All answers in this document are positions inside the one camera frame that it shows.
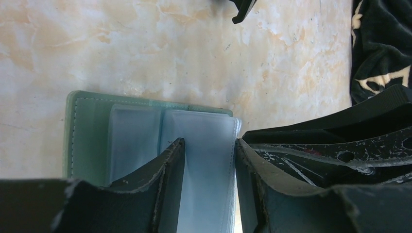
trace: patterned cloth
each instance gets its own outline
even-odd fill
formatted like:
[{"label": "patterned cloth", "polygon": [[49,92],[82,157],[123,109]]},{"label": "patterned cloth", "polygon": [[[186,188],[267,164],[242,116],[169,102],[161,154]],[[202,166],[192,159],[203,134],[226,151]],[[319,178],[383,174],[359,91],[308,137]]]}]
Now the patterned cloth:
[{"label": "patterned cloth", "polygon": [[412,88],[412,0],[354,0],[353,10],[352,103],[395,84]]}]

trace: black blanket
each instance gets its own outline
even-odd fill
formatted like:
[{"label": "black blanket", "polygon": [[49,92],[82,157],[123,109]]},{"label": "black blanket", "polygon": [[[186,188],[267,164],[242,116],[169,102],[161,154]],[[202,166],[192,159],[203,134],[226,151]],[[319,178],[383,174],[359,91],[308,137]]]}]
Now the black blanket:
[{"label": "black blanket", "polygon": [[401,84],[412,88],[412,0],[354,0],[352,103]]}]

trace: screw hole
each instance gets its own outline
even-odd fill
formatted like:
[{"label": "screw hole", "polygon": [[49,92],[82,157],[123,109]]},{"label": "screw hole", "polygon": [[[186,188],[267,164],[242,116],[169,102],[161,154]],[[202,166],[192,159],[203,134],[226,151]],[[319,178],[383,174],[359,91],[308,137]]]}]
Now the screw hole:
[{"label": "screw hole", "polygon": [[402,146],[406,149],[412,150],[412,137],[408,137],[402,142]]},{"label": "screw hole", "polygon": [[354,158],[355,158],[355,155],[353,153],[350,153],[350,152],[345,152],[345,153],[342,153],[342,154],[338,155],[338,160],[340,160],[344,163],[349,163]]}]

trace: green wallet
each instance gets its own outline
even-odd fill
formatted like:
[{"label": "green wallet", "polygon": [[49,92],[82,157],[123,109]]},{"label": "green wallet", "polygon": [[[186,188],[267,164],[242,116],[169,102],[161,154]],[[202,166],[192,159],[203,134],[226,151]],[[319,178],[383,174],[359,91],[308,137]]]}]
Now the green wallet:
[{"label": "green wallet", "polygon": [[63,176],[80,178],[93,185],[107,186],[110,167],[108,145],[109,117],[114,104],[151,106],[197,112],[232,111],[86,91],[73,91],[67,97],[64,131]]}]

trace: marble pattern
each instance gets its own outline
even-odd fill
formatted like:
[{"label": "marble pattern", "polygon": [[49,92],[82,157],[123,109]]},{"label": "marble pattern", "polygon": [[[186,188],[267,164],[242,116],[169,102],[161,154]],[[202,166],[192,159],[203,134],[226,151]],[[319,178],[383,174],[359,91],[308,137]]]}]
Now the marble pattern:
[{"label": "marble pattern", "polygon": [[0,0],[0,177],[62,176],[88,90],[231,109],[246,130],[350,106],[352,1]]}]

